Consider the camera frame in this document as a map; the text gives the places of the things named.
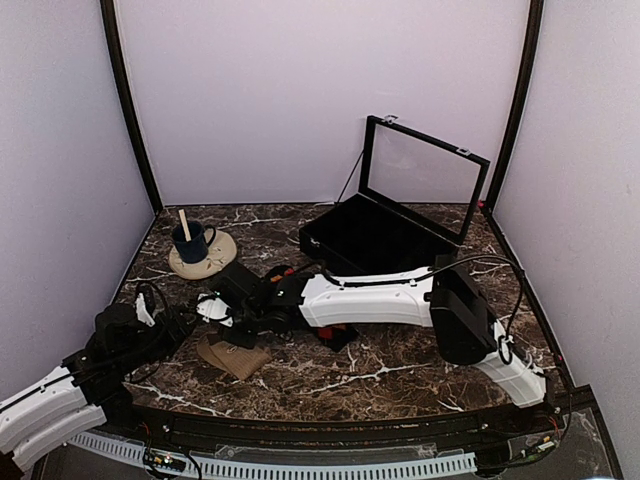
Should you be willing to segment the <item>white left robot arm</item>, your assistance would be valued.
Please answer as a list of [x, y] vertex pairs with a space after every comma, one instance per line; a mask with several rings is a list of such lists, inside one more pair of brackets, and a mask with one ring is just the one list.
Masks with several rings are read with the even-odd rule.
[[144, 281], [133, 303], [112, 303], [95, 317], [86, 345], [48, 375], [1, 403], [1, 469], [20, 478], [77, 434], [109, 425], [120, 436], [141, 427], [127, 376], [171, 358], [195, 322]]

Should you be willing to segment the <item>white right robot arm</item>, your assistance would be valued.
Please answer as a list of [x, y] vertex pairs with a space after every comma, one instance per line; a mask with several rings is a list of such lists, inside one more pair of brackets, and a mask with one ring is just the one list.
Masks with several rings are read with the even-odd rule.
[[437, 256], [431, 266], [363, 276], [283, 265], [259, 277], [230, 265], [211, 290], [197, 311], [220, 324], [223, 339], [234, 345], [251, 348], [263, 331], [307, 329], [340, 350], [355, 337], [356, 324], [431, 328], [444, 361], [480, 370], [510, 397], [517, 432], [530, 434], [549, 416], [544, 370], [515, 345], [511, 326], [497, 319], [462, 261], [450, 255]]

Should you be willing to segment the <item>black argyle sock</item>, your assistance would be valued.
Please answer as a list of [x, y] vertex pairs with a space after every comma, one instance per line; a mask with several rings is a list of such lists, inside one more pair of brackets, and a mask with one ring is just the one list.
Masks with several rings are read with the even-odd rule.
[[314, 327], [302, 315], [302, 291], [306, 282], [314, 276], [309, 271], [314, 265], [324, 268], [322, 262], [311, 262], [299, 268], [278, 265], [269, 270], [265, 279], [272, 285], [273, 295], [270, 306], [287, 323], [289, 329], [306, 330], [314, 334], [321, 344], [334, 352], [340, 352], [348, 343], [358, 337], [357, 330], [346, 324], [328, 327]]

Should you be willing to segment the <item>tan brown sock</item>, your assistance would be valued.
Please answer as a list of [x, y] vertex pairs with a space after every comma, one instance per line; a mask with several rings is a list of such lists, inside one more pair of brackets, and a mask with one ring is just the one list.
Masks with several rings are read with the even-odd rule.
[[250, 378], [272, 360], [268, 348], [239, 347], [222, 340], [217, 334], [203, 335], [196, 351], [205, 362], [241, 381]]

